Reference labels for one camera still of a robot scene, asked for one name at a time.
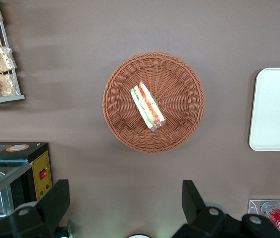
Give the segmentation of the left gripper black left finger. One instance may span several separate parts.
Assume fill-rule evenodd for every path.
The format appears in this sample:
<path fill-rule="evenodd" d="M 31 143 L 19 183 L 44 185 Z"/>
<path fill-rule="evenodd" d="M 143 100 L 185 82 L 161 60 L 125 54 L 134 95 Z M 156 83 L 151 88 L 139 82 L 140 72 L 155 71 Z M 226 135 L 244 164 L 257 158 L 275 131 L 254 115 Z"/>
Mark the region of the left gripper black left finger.
<path fill-rule="evenodd" d="M 69 181 L 57 181 L 38 202 L 20 205 L 10 216 L 14 238 L 53 238 L 70 205 Z"/>

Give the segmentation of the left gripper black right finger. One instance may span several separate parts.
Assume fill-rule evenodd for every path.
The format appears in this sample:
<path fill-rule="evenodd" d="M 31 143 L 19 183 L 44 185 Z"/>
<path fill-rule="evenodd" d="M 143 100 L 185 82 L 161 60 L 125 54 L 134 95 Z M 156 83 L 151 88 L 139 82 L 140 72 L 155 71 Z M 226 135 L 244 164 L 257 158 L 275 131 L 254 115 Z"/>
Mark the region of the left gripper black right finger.
<path fill-rule="evenodd" d="M 191 180 L 182 182 L 182 210 L 187 222 L 174 238 L 216 238 L 223 229 L 226 215 L 222 210 L 206 206 Z"/>

